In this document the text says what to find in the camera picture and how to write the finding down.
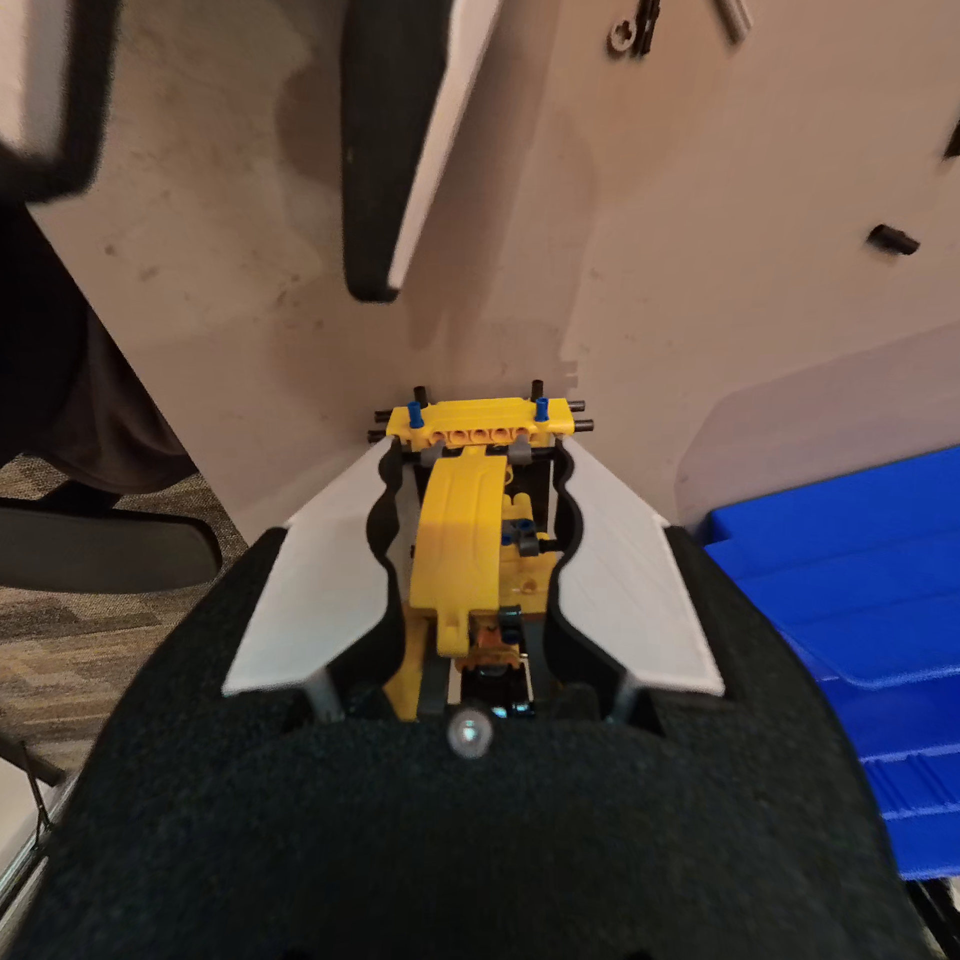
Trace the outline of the grey toy brick piece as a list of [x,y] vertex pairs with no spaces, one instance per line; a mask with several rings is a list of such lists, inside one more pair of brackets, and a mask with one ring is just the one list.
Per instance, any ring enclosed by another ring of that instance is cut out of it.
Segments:
[[739,46],[753,29],[748,3],[740,0],[712,1],[730,46]]

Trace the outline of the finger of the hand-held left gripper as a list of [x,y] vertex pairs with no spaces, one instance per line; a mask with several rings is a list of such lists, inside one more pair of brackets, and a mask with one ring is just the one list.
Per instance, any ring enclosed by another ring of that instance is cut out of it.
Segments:
[[1,3],[1,201],[89,188],[114,77],[119,1]]
[[342,262],[360,303],[402,290],[500,1],[353,1],[342,29]]

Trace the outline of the black toy brick pin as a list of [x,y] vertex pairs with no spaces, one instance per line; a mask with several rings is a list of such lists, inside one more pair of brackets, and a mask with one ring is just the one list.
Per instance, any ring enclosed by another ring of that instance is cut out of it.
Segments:
[[913,256],[921,246],[919,240],[888,223],[874,226],[867,235],[866,243],[892,257]]

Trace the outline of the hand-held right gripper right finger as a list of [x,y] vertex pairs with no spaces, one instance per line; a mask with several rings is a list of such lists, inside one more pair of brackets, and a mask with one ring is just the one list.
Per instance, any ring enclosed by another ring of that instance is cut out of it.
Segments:
[[542,647],[565,691],[557,709],[576,703],[607,722],[655,722],[653,692],[722,700],[668,522],[572,438],[555,444],[554,489],[559,558]]

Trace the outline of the black round-holed toy brick connector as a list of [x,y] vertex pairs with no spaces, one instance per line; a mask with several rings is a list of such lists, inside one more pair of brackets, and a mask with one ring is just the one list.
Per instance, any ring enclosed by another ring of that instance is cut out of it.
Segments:
[[608,31],[606,49],[614,58],[646,58],[661,15],[661,1],[639,1],[630,18],[615,22]]

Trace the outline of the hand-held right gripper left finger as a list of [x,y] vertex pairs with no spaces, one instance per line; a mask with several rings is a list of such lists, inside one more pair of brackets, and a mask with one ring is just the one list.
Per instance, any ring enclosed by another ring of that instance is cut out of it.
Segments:
[[405,624],[389,551],[401,528],[402,444],[383,438],[294,514],[222,683],[231,697],[300,690],[321,721],[402,665]]

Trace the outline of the yellow toy brick assembly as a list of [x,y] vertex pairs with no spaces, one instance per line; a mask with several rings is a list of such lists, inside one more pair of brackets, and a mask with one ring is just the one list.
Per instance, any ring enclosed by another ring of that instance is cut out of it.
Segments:
[[376,411],[370,441],[398,440],[414,478],[407,654],[386,692],[404,719],[441,716],[454,749],[479,755],[498,720],[537,717],[562,684],[547,667],[550,531],[559,441],[594,423],[581,399],[432,399]]

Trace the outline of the blue plastic bin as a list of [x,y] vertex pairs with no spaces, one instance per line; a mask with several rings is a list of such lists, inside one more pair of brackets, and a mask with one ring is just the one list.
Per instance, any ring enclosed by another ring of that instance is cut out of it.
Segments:
[[827,676],[865,690],[958,676],[958,447],[713,510],[704,537]]
[[958,877],[959,678],[818,685],[863,765],[901,877]]

